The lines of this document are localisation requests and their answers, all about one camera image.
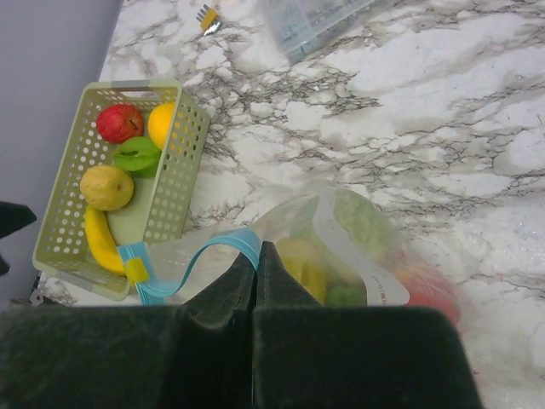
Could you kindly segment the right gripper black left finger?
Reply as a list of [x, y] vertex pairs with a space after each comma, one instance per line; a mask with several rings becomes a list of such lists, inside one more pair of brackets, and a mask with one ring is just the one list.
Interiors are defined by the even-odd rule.
[[248, 408], [255, 271], [239, 256], [187, 303], [1, 316], [4, 408]]

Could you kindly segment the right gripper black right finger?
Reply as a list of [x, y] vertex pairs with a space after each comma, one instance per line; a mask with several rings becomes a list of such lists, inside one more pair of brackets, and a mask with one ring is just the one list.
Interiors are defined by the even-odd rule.
[[421, 307], [325, 307], [261, 247], [256, 408], [479, 408], [455, 327]]

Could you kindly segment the clear zip top bag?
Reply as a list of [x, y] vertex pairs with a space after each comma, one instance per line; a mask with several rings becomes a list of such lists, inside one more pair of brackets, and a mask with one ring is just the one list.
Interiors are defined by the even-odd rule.
[[157, 245], [118, 247], [141, 302], [186, 302], [218, 279], [237, 257], [252, 269], [272, 243], [286, 271], [327, 306], [423, 306], [452, 322], [456, 290], [411, 249], [365, 197], [313, 182], [245, 228], [212, 227]]

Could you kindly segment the green toy cabbage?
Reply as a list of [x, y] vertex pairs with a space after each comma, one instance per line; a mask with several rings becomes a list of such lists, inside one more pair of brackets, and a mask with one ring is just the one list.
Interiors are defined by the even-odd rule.
[[335, 190], [334, 218], [357, 249], [373, 262], [387, 260], [395, 234], [389, 220], [365, 197], [352, 190]]

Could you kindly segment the red toy apple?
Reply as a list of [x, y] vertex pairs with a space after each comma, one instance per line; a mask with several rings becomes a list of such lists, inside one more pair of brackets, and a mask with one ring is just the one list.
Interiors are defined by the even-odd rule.
[[122, 144], [130, 138], [144, 135], [144, 118], [131, 105], [115, 104], [100, 112], [96, 127], [103, 140]]

